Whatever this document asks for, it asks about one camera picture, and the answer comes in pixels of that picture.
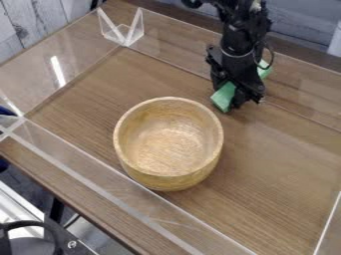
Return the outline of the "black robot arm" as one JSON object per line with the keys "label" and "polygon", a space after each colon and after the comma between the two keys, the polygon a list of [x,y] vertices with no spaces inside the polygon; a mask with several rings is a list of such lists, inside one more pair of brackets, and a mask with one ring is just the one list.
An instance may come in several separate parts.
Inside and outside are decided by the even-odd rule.
{"label": "black robot arm", "polygon": [[270,49],[266,34],[271,21],[267,17],[266,0],[180,0],[189,9],[209,4],[222,23],[222,37],[218,45],[205,47],[205,62],[214,94],[209,99],[215,107],[227,113],[264,97],[262,78],[268,72],[270,62],[262,61],[264,49]]}

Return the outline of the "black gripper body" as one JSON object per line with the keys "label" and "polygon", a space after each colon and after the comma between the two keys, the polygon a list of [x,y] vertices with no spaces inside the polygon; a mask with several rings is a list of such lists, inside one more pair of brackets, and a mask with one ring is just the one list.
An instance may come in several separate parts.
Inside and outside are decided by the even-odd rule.
{"label": "black gripper body", "polygon": [[222,79],[239,79],[255,72],[255,65],[262,59],[263,47],[256,46],[244,55],[230,55],[218,46],[205,48],[205,62],[209,72]]}

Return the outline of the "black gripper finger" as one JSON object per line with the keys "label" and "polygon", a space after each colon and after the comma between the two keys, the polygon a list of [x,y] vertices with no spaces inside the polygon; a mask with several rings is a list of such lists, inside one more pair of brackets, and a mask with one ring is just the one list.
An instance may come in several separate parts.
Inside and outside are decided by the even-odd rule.
{"label": "black gripper finger", "polygon": [[228,82],[228,79],[219,78],[215,74],[209,74],[211,82],[212,82],[212,89],[218,91],[224,84]]}
{"label": "black gripper finger", "polygon": [[234,90],[230,108],[239,109],[240,106],[248,101],[254,101],[258,104],[262,98],[263,88],[255,88],[254,90],[250,90],[248,88],[238,87]]}

